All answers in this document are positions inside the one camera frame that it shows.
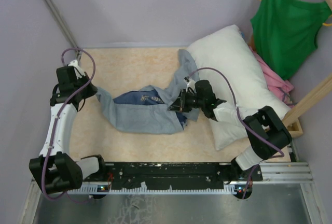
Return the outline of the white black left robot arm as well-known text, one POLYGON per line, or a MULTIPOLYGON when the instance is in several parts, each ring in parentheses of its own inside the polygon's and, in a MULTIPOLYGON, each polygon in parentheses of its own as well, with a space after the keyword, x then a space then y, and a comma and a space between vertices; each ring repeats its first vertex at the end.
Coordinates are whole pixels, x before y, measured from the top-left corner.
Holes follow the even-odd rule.
POLYGON ((47 137, 37 158, 29 161, 29 169, 45 195, 79 189, 85 179, 104 180, 108 174, 101 155, 79 161, 69 156, 74 120, 85 100, 97 93, 88 74, 71 63, 56 70, 58 83, 50 99, 51 119, 47 137))

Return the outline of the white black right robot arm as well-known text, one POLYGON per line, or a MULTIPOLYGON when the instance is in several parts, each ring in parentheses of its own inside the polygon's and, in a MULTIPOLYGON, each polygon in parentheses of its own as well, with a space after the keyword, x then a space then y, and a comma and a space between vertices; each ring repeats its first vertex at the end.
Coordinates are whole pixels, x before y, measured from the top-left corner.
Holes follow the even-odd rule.
POLYGON ((292 141, 288 129, 272 107, 265 106, 244 117, 239 107, 218 99, 207 80, 197 81, 194 89, 182 89, 168 110, 188 113, 194 108, 202 110, 207 118, 216 122, 245 128, 250 146, 232 160, 231 172, 237 180, 246 179, 250 168, 265 160, 284 157, 282 149, 292 141))

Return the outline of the white pillow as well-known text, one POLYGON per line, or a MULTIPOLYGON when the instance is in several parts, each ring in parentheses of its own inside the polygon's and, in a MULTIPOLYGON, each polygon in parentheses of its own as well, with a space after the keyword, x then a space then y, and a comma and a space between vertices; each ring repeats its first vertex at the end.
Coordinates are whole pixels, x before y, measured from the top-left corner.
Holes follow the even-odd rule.
POLYGON ((237 103, 251 114, 270 106, 283 119, 290 111, 268 90, 261 67, 236 25, 195 41, 187 51, 199 69, 196 74, 210 82, 217 98, 237 103))

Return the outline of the grey-blue pillowcase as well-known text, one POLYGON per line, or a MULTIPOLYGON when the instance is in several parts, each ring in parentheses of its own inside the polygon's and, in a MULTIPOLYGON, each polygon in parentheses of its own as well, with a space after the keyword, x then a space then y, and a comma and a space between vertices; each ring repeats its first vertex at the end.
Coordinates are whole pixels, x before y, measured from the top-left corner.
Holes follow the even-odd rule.
POLYGON ((187 120, 197 121, 199 110, 189 113, 169 111, 168 107, 187 87, 184 78, 197 69, 191 54, 178 51, 179 68, 168 87, 148 85, 138 91, 129 91, 116 98, 98 87, 96 98, 104 117, 117 130, 130 133, 174 134, 184 130, 187 120))

